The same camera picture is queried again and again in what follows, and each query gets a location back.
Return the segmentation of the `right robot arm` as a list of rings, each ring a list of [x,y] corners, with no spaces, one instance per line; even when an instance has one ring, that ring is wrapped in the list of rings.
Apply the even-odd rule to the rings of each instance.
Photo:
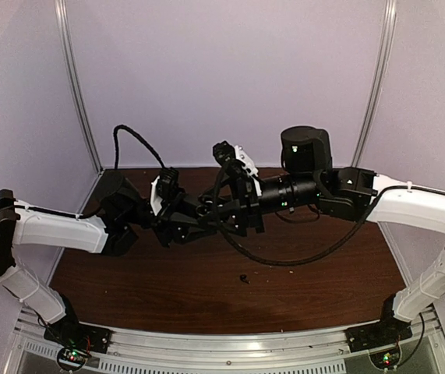
[[[228,242],[249,228],[263,232],[270,213],[312,206],[320,214],[364,223],[394,223],[445,234],[445,191],[401,182],[375,171],[334,168],[326,130],[298,125],[281,133],[284,174],[262,179],[240,146],[213,148],[221,166],[210,199],[214,224]],[[390,343],[427,306],[445,294],[445,247],[425,272],[383,304],[373,338]]]

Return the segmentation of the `black earbud charging case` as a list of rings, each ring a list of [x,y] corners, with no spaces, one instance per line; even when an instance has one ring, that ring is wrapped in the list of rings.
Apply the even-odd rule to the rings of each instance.
[[[212,206],[214,204],[213,197],[207,195],[201,195],[198,198],[198,204],[196,206],[196,214],[199,217],[205,217],[212,211]]]

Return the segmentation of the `black earbud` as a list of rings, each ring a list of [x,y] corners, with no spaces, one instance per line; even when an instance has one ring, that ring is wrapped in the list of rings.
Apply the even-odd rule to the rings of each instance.
[[[240,280],[241,282],[245,283],[245,284],[250,284],[250,281],[249,281],[249,279],[248,279],[248,277],[247,277],[246,274],[241,274],[241,275],[239,276],[239,280]]]

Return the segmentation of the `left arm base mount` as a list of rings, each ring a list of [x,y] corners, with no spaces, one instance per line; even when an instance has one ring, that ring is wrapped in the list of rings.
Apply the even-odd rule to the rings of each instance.
[[[48,326],[44,339],[58,343],[62,347],[56,354],[56,363],[66,372],[82,369],[93,354],[106,354],[111,341],[111,330],[103,327],[81,324],[76,331],[67,333]]]

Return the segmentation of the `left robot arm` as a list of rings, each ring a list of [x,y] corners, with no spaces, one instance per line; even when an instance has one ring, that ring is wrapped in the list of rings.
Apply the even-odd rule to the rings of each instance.
[[[167,169],[153,181],[151,196],[119,171],[103,175],[94,191],[97,209],[76,214],[50,210],[15,199],[0,190],[0,284],[41,318],[46,337],[75,347],[92,333],[79,322],[71,302],[51,289],[14,256],[16,245],[48,245],[103,256],[122,256],[137,241],[132,229],[151,229],[163,246],[212,235],[217,231],[210,203],[185,194]]]

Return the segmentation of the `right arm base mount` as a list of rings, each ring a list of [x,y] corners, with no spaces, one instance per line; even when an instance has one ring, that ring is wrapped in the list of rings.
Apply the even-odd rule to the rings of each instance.
[[[368,351],[371,364],[376,369],[388,371],[401,364],[401,342],[412,337],[412,330],[407,323],[385,326],[376,322],[350,327],[345,336],[351,353]]]

